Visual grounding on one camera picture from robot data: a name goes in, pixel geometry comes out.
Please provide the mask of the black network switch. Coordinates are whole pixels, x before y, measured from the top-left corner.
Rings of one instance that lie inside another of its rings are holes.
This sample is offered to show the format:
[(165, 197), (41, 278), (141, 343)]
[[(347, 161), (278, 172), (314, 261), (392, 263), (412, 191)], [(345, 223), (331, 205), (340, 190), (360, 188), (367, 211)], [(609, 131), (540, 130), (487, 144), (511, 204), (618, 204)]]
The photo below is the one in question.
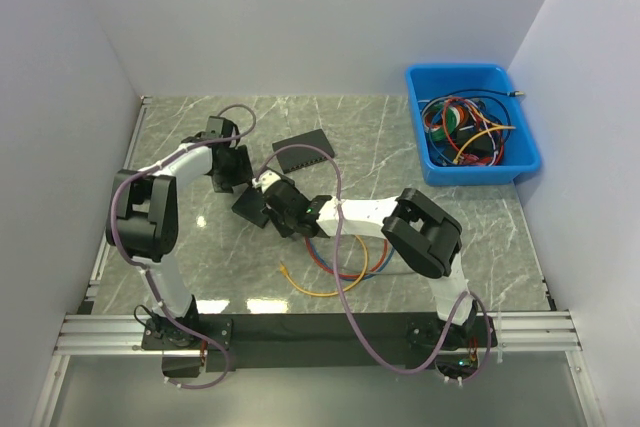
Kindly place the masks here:
[(335, 157), (335, 151), (323, 129), (315, 129), (303, 134), (276, 141), (272, 144), (276, 158), (284, 174), (324, 162), (326, 157)]
[(232, 205), (231, 210), (251, 224), (264, 228), (269, 222), (269, 217), (263, 212), (264, 207), (261, 193), (253, 187), (247, 187)]

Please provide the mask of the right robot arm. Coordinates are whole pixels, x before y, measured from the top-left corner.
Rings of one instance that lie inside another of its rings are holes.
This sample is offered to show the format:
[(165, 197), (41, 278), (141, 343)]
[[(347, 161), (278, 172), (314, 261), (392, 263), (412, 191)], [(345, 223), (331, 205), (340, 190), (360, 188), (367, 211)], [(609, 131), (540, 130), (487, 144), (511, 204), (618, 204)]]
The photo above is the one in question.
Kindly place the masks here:
[(473, 337), (473, 319), (462, 311), (451, 313), (458, 297), (468, 291), (460, 255), (461, 225), (423, 193), (406, 188), (397, 197), (381, 200), (339, 200), (330, 195), (308, 199), (294, 182), (274, 172), (263, 174), (254, 186), (263, 198), (264, 212), (283, 237), (332, 238), (341, 233), (388, 241), (412, 271), (428, 280), (443, 340), (461, 346)]

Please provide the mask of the blue plastic bin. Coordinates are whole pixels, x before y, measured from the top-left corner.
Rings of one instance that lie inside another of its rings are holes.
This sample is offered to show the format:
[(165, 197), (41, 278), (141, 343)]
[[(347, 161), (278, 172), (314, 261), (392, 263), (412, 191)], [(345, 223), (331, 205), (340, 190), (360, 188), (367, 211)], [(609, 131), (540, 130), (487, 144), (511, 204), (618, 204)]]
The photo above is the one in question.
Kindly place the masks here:
[(405, 74), (424, 181), (501, 185), (541, 157), (506, 70), (487, 63), (415, 64)]

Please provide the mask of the black mounting base bar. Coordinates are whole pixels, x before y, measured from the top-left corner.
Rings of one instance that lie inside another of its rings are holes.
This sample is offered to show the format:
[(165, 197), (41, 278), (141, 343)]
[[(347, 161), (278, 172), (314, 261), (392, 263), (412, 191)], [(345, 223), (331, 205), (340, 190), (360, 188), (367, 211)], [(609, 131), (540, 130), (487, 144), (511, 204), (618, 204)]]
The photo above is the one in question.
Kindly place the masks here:
[[(360, 313), (355, 319), (381, 357), (407, 369), (427, 359), (444, 327), (435, 313)], [(375, 363), (339, 313), (202, 314), (194, 329), (229, 351), (235, 369)]]

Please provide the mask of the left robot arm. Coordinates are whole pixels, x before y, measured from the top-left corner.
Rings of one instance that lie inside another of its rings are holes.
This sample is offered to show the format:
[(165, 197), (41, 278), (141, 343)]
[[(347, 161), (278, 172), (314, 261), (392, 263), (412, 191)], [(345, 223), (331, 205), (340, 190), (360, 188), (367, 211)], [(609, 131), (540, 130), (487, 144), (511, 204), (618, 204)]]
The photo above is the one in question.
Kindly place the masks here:
[(199, 341), (201, 324), (172, 253), (179, 233), (178, 193), (203, 176), (216, 193), (231, 194), (248, 184), (253, 172), (243, 136), (231, 120), (211, 116), (203, 131), (168, 156), (137, 171), (123, 169), (114, 178), (107, 242), (138, 268), (157, 301), (150, 312), (151, 335), (180, 349)]

